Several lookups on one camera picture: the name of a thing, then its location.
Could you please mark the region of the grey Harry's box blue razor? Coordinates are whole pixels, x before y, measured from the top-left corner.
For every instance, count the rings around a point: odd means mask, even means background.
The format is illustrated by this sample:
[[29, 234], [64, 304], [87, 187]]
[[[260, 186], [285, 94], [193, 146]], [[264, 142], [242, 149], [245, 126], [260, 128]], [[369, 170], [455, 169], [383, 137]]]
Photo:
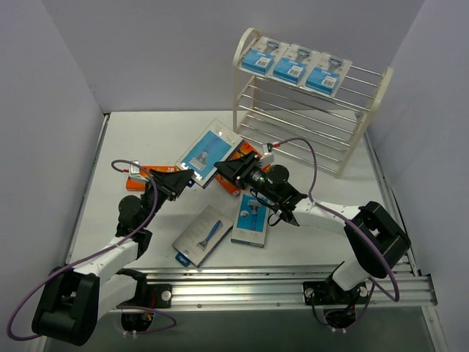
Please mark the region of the grey Harry's box blue razor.
[[233, 227], [233, 221], [208, 205], [171, 245], [182, 266], [200, 268]]

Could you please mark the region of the clear Gillette blister pack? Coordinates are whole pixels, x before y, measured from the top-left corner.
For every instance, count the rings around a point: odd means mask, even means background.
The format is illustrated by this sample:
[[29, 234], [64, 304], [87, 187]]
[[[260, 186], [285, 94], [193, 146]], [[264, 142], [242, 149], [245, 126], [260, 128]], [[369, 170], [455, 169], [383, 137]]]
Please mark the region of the clear Gillette blister pack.
[[320, 54], [319, 51], [291, 44], [273, 68], [272, 77], [298, 86], [308, 70], [316, 65]]
[[240, 68], [261, 76], [266, 76], [285, 54], [288, 47], [288, 43], [283, 43], [269, 37], [261, 37], [244, 55], [240, 63]]

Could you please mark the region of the white Gillette Skinguard razor pack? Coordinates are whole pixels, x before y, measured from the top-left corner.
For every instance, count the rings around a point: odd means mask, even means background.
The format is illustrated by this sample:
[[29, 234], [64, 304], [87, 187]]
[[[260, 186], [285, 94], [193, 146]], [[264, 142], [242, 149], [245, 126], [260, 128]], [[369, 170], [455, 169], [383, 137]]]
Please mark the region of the white Gillette Skinguard razor pack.
[[348, 59], [322, 52], [306, 78], [304, 87], [334, 98], [351, 66], [352, 61]]

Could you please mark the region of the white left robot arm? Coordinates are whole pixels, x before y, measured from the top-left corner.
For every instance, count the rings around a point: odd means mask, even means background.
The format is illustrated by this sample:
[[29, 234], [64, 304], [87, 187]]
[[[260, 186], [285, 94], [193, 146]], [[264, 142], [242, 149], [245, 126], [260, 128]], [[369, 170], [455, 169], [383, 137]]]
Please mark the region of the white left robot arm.
[[192, 185], [192, 170], [151, 170], [144, 193], [129, 195], [118, 205], [115, 236], [95, 256], [56, 268], [45, 283], [32, 321], [32, 331], [62, 342], [83, 345], [98, 320], [120, 305], [154, 304], [147, 277], [126, 266], [148, 249], [147, 225], [166, 201], [174, 201]]

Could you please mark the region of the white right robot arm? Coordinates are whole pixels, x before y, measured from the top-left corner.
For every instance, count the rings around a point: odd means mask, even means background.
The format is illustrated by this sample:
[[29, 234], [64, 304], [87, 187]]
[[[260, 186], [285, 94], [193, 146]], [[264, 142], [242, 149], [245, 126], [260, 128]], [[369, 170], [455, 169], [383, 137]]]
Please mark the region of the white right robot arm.
[[367, 279], [389, 278], [398, 287], [393, 268], [410, 248], [410, 239], [380, 203], [349, 206], [315, 200], [289, 183], [286, 167], [274, 165], [264, 171], [256, 153], [219, 161], [215, 168], [231, 184], [263, 196], [263, 204], [281, 221], [347, 238], [353, 256], [333, 271], [325, 285], [331, 301], [343, 302]]

